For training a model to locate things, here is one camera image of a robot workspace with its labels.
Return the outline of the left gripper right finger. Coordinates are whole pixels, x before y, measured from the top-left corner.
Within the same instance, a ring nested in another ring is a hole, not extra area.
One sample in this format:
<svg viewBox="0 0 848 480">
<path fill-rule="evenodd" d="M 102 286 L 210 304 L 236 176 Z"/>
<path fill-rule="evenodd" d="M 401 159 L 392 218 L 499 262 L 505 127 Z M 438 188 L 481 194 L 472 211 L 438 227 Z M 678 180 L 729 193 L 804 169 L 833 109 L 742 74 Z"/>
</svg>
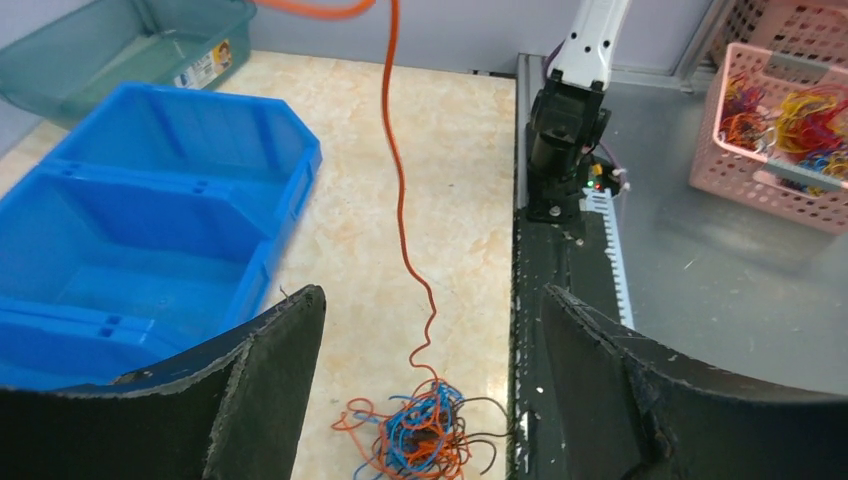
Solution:
<svg viewBox="0 0 848 480">
<path fill-rule="evenodd" d="M 614 333 L 644 435 L 625 479 L 843 479 L 847 399 L 733 373 Z"/>
</svg>

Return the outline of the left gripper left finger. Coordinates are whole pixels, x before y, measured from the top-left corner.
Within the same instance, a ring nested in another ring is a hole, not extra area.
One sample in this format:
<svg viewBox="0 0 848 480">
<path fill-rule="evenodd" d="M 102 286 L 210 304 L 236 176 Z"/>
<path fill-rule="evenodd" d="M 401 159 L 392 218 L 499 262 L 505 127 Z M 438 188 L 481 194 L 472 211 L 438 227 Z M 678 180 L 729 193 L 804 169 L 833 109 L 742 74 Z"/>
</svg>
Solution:
<svg viewBox="0 0 848 480">
<path fill-rule="evenodd" d="M 5 479 L 287 479 L 327 300 L 307 285 L 253 320 L 104 386 L 1 391 Z"/>
</svg>

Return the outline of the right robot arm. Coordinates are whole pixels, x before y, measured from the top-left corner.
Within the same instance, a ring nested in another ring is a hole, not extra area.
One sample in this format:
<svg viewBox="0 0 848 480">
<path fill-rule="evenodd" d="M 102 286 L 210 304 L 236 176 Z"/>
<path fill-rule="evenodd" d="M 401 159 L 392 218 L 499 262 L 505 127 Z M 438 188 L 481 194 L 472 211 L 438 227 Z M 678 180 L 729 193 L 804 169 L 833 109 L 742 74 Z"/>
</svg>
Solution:
<svg viewBox="0 0 848 480">
<path fill-rule="evenodd" d="M 529 206 L 536 222 L 576 227 L 590 163 L 611 117 L 602 106 L 629 0 L 582 1 L 531 108 L 527 161 Z"/>
</svg>

